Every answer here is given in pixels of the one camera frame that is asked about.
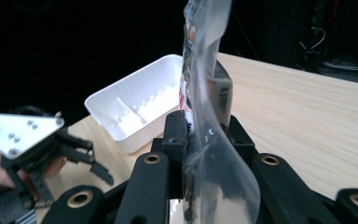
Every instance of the transparent plastic film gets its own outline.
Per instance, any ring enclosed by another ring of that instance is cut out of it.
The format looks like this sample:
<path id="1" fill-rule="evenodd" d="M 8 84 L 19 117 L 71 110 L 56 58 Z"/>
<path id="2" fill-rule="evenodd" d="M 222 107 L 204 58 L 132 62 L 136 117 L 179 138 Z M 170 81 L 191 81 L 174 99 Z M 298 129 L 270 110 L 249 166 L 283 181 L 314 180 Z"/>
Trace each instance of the transparent plastic film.
<path id="1" fill-rule="evenodd" d="M 216 66 L 221 66 L 216 55 L 230 8 L 230 0 L 190 0 L 184 11 L 179 106 L 191 128 L 183 165 L 185 223 L 255 223 L 258 216 L 257 182 L 227 139 L 229 120 L 220 119 L 216 112 L 222 106 L 216 109 L 214 104 Z"/>

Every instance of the white plastic container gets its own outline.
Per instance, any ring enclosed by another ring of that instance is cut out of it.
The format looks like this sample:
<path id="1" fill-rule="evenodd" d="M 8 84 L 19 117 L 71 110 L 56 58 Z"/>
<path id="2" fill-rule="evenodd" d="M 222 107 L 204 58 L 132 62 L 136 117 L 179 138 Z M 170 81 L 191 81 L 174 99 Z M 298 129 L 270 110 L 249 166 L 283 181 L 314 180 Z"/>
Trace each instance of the white plastic container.
<path id="1" fill-rule="evenodd" d="M 120 148 L 132 153 L 164 131 L 165 117 L 178 109 L 182 56 L 166 55 L 85 101 L 89 113 Z"/>

